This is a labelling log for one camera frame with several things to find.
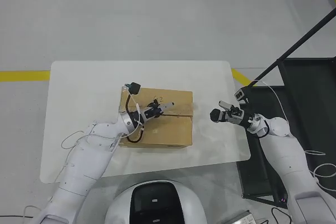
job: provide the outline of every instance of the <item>yellow floor line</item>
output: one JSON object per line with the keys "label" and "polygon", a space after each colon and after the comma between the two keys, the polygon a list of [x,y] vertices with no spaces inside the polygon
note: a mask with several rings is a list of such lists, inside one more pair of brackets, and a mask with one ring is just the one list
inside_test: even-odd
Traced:
{"label": "yellow floor line", "polygon": [[233,68],[231,69],[231,73],[233,74],[233,78],[237,80],[238,82],[240,82],[243,86],[247,86],[251,82],[243,74],[241,74],[240,72],[238,72],[237,70]]}
{"label": "yellow floor line", "polygon": [[[235,69],[231,70],[233,78],[243,86],[247,86],[250,80]],[[0,71],[0,82],[22,82],[22,81],[48,81],[50,71]]]}
{"label": "yellow floor line", "polygon": [[47,80],[50,80],[50,71],[0,71],[0,82]]}

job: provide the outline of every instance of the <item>gray floor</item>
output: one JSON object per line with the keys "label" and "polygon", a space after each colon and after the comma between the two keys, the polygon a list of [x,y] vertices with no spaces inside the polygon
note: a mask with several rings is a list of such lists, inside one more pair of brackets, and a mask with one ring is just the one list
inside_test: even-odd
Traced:
{"label": "gray floor", "polygon": [[[227,60],[254,78],[332,7],[327,0],[0,1],[0,70],[46,70],[63,59]],[[294,54],[334,55],[336,19]],[[278,71],[266,80],[281,84]],[[42,208],[56,187],[39,180],[47,91],[48,82],[0,83],[0,214],[22,214],[29,204]],[[270,206],[241,199],[235,163],[103,178],[78,223],[103,223],[119,192],[157,178],[192,188],[208,223],[246,209],[274,223]]]}

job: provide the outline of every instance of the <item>white table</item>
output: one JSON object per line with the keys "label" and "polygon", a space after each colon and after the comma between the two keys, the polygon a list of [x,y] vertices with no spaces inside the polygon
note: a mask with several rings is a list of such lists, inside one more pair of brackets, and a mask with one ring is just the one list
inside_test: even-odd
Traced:
{"label": "white table", "polygon": [[[40,179],[52,183],[68,153],[62,140],[93,120],[116,120],[120,88],[142,87],[193,92],[193,145],[183,149],[118,148],[103,176],[235,162],[250,158],[242,127],[213,123],[219,100],[237,105],[228,62],[85,61],[54,62],[51,67]],[[71,137],[65,146],[80,136]]]}

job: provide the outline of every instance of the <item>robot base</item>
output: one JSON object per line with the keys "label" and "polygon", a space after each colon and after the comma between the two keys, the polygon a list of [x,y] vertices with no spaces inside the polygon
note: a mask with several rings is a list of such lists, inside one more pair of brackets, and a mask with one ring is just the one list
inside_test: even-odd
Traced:
{"label": "robot base", "polygon": [[207,224],[198,196],[171,180],[136,184],[122,192],[109,207],[105,224]]}

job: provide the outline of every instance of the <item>brown cardboard box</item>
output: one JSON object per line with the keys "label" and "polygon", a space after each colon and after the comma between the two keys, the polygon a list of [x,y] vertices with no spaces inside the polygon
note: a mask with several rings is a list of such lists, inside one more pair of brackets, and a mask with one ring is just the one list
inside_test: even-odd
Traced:
{"label": "brown cardboard box", "polygon": [[[141,88],[138,95],[133,95],[140,108],[145,108],[154,99],[160,104],[174,102],[174,106],[165,111],[159,118],[149,120],[144,125],[143,137],[138,143],[130,143],[126,138],[119,143],[125,147],[147,148],[179,148],[192,145],[193,93],[189,91],[161,90],[156,88]],[[125,111],[127,92],[121,94],[119,110]],[[128,108],[137,110],[131,99]],[[130,136],[136,140],[137,130]]]}

